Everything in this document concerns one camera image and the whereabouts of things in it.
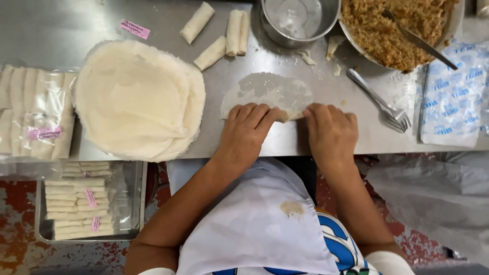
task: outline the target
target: metal countertop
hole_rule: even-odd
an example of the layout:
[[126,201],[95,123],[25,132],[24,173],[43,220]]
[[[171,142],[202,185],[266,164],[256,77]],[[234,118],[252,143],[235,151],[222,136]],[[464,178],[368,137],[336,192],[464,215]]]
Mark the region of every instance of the metal countertop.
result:
[[[179,31],[200,6],[200,0],[4,0],[0,2],[0,63],[44,69],[73,69],[83,64],[86,53],[102,40],[135,39],[192,63],[219,36],[225,35],[232,9],[251,11],[251,31],[246,56],[225,56],[203,72],[206,103],[199,138],[191,144],[184,158],[210,157],[219,144],[223,121],[219,120],[223,95],[239,80],[254,72],[273,72],[304,81],[315,101],[334,104],[345,112],[356,113],[360,138],[356,154],[430,152],[463,150],[463,148],[425,145],[417,138],[415,101],[421,97],[417,82],[424,74],[414,71],[403,75],[398,71],[373,64],[345,41],[335,53],[344,69],[333,76],[334,61],[326,61],[327,38],[342,34],[337,24],[326,39],[308,45],[317,66],[306,65],[297,50],[281,48],[261,29],[258,1],[207,1],[216,14],[188,45]],[[147,40],[121,28],[123,19],[151,30]],[[487,22],[465,19],[475,29],[486,33]],[[346,75],[346,68],[358,66],[360,74],[387,102],[404,108],[414,122],[405,134],[385,125],[377,105]],[[78,160],[116,160],[82,138],[83,129],[75,129],[72,157]],[[480,138],[477,150],[489,150],[489,138]],[[266,138],[261,156],[295,156],[309,154],[307,128],[304,121],[275,123]]]

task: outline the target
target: stainless steel tray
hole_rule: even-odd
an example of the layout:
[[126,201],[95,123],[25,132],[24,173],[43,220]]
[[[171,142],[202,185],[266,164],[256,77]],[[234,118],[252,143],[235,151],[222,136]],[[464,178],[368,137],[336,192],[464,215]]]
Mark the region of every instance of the stainless steel tray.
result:
[[146,176],[148,173],[148,163],[145,161],[124,161],[124,178],[127,183],[129,197],[133,198],[133,213],[137,213],[139,220],[138,228],[129,231],[127,234],[89,237],[73,240],[54,240],[53,221],[46,220],[46,200],[43,181],[37,181],[36,191],[36,217],[35,235],[36,239],[49,244],[86,244],[98,242],[114,242],[134,240],[144,226],[144,206],[146,196]]

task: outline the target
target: chicken lumpia label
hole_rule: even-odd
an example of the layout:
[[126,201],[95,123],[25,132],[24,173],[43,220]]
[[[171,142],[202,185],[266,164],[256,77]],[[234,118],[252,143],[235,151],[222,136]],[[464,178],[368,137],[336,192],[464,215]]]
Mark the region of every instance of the chicken lumpia label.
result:
[[28,131],[30,140],[42,140],[45,138],[60,138],[62,137],[61,127],[56,128],[39,128]]
[[147,28],[141,27],[125,19],[122,20],[122,23],[121,25],[119,25],[119,27],[143,39],[148,39],[148,35],[150,35],[150,30],[148,30]]
[[96,207],[97,206],[97,200],[95,199],[93,192],[89,188],[85,189],[85,196],[87,197],[87,200],[89,201],[89,207]]
[[98,231],[98,228],[100,227],[100,217],[95,217],[92,220],[92,230],[93,231]]

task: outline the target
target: red floor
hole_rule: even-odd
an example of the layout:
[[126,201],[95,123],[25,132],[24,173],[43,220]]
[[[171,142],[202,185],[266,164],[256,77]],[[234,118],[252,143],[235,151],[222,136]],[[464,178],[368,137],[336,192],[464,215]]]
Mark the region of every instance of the red floor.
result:
[[[356,162],[362,177],[375,164],[368,156],[357,156]],[[148,198],[153,197],[151,186],[155,186],[155,178],[158,184],[167,182],[163,163],[148,173]],[[446,260],[441,245],[397,222],[389,215],[384,201],[366,184],[411,265],[423,266]],[[0,182],[0,274],[23,275],[28,274],[28,270],[59,268],[101,268],[106,274],[122,273],[129,242],[48,245],[37,241],[34,235],[35,192],[35,182]],[[316,192],[318,206],[335,214],[334,197],[320,174]],[[146,207],[146,218],[149,219],[169,198],[168,187],[155,191]]]

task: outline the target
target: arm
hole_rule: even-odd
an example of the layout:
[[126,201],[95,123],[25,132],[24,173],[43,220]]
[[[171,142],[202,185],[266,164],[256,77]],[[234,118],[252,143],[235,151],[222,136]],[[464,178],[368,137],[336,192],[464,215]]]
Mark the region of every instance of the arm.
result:
[[391,251],[403,256],[355,165],[356,116],[344,114],[333,105],[317,103],[308,106],[304,116],[312,156],[336,197],[338,219],[352,235],[363,256],[375,251]]
[[229,112],[215,156],[154,214],[131,243],[125,274],[157,267],[177,271],[180,245],[212,201],[256,161],[278,114],[278,109],[254,103]]

